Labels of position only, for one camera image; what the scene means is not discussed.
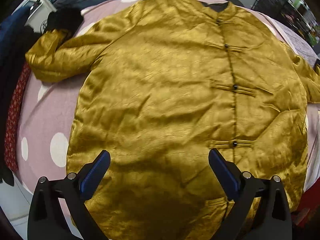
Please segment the red patterned cloth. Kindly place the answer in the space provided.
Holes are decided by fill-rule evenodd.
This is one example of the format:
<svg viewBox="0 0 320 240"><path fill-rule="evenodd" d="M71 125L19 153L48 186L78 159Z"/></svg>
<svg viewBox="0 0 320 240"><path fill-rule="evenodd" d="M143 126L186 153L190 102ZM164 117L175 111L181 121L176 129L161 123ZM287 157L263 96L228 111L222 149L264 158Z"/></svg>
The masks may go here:
<svg viewBox="0 0 320 240"><path fill-rule="evenodd" d="M22 67L21 74L17 80L16 87L13 91L7 114L4 137L4 162L6 166L10 170L12 170L12 172L16 172L18 170L18 163L16 157L17 129L20 118L23 95L30 74L31 69L29 67L29 64L25 63Z"/></svg>

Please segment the navy blue folded garment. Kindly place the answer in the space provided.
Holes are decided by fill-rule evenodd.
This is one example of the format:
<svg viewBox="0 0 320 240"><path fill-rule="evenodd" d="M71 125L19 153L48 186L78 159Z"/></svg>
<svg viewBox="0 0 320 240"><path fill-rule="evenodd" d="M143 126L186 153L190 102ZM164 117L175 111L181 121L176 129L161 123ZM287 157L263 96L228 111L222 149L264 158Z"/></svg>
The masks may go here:
<svg viewBox="0 0 320 240"><path fill-rule="evenodd" d="M12 44L25 31L33 33L31 26L26 25L31 6L22 6L1 22L1 62L7 57Z"/></svg>

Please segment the white beauty machine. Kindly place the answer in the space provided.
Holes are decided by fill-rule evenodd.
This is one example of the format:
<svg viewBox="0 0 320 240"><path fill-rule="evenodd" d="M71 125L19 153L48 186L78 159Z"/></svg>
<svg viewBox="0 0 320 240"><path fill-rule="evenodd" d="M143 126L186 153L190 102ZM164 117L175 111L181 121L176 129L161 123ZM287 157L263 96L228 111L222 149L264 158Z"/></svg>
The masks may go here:
<svg viewBox="0 0 320 240"><path fill-rule="evenodd" d="M47 18L51 12L56 12L50 0L26 0L23 6L30 7L30 15L26 22L37 33L43 33L47 26Z"/></svg>

